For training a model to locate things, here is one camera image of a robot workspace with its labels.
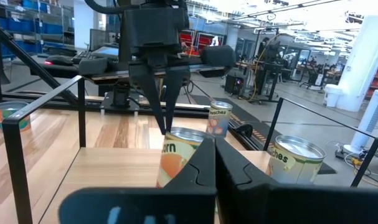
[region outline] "white trash bin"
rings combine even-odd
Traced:
[[[338,101],[339,96],[343,94],[343,90],[333,84],[327,84],[324,88],[324,102],[323,104],[327,107],[335,107]]]

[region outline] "tin can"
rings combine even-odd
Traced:
[[[2,129],[2,122],[4,119],[8,118],[10,115],[14,114],[20,109],[23,109],[23,107],[27,105],[28,103],[17,101],[0,103],[0,129]],[[20,131],[27,131],[31,128],[31,120],[29,115],[20,121],[19,127]]]
[[[212,101],[208,115],[207,133],[226,137],[233,106],[221,101]]]
[[[188,128],[172,128],[165,134],[161,162],[158,170],[158,188],[163,188],[187,164],[205,138],[212,136]]]
[[[317,145],[293,136],[277,136],[269,161],[271,177],[286,184],[311,184],[326,153]]]

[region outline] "black metal railing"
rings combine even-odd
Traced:
[[[24,162],[19,122],[77,82],[79,144],[80,147],[85,147],[85,80],[79,75],[23,107],[2,122],[7,161],[9,163],[17,221],[19,224],[32,224],[31,203],[29,200],[26,165]]]
[[[285,98],[280,98],[280,99],[278,100],[278,104],[277,104],[277,107],[276,107],[275,115],[273,116],[272,124],[270,125],[270,129],[269,129],[268,137],[267,137],[266,142],[265,142],[265,145],[264,145],[264,147],[263,147],[263,150],[264,150],[264,151],[267,151],[267,150],[268,150],[269,143],[270,143],[270,141],[272,140],[272,135],[273,135],[273,132],[274,132],[275,127],[276,127],[276,123],[277,123],[278,116],[279,116],[279,114],[280,114],[281,106],[283,106],[283,102],[284,102],[284,101],[287,101],[287,102],[289,102],[289,103],[292,103],[292,104],[294,104],[294,105],[296,105],[296,106],[299,106],[300,108],[303,108],[303,109],[305,109],[305,110],[307,110],[307,111],[309,111],[309,112],[312,112],[312,113],[314,113],[314,114],[316,114],[316,115],[319,115],[319,116],[321,116],[321,117],[324,117],[324,118],[326,118],[326,119],[328,119],[328,120],[330,120],[330,121],[332,121],[332,122],[338,123],[338,124],[340,124],[340,125],[342,125],[342,126],[344,126],[344,127],[346,127],[346,128],[349,128],[349,129],[351,129],[351,130],[353,130],[353,131],[357,131],[357,132],[359,132],[359,133],[362,133],[362,134],[364,134],[364,135],[366,135],[366,136],[369,136],[370,138],[373,138],[373,139],[374,139],[374,141],[373,141],[373,143],[372,143],[372,145],[371,145],[371,147],[370,147],[370,149],[369,149],[369,151],[368,151],[366,157],[365,157],[364,160],[363,160],[362,165],[361,165],[360,168],[359,168],[359,171],[357,172],[357,174],[356,174],[354,180],[352,181],[351,187],[357,187],[357,186],[359,185],[360,181],[362,180],[364,173],[366,172],[367,168],[369,167],[369,164],[370,164],[372,158],[374,157],[374,154],[376,154],[376,152],[377,152],[377,150],[378,150],[378,138],[372,136],[372,135],[369,134],[369,133],[365,133],[364,131],[361,131],[361,130],[355,128],[355,127],[352,127],[352,126],[346,125],[346,124],[344,124],[344,123],[341,123],[341,122],[339,122],[339,121],[336,121],[336,120],[334,120],[334,119],[331,119],[331,118],[329,118],[329,117],[327,117],[327,116],[325,116],[325,115],[323,115],[323,114],[321,114],[321,113],[315,112],[315,111],[313,111],[313,110],[311,110],[311,109],[309,109],[309,108],[307,108],[307,107],[305,107],[305,106],[303,106],[303,105],[301,105],[301,104],[299,104],[299,103],[295,103],[294,101],[287,100],[287,99],[285,99]]]

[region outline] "tower fan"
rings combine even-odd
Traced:
[[[359,124],[359,129],[365,133],[371,134],[378,121],[378,90],[374,91],[370,103],[364,112],[363,118]],[[344,145],[344,151],[352,154],[354,157],[359,157],[359,154],[364,150],[370,137],[356,132],[352,138],[351,144]]]

